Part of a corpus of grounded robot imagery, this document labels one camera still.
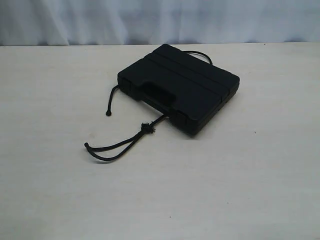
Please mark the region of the black plastic carrying case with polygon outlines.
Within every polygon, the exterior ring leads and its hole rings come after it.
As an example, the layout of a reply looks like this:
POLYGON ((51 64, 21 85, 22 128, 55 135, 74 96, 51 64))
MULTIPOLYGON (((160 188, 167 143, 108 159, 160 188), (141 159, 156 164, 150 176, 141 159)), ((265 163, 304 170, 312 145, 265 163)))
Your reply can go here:
POLYGON ((240 78, 169 44, 162 44, 117 75, 120 90, 195 136, 234 96, 240 78))

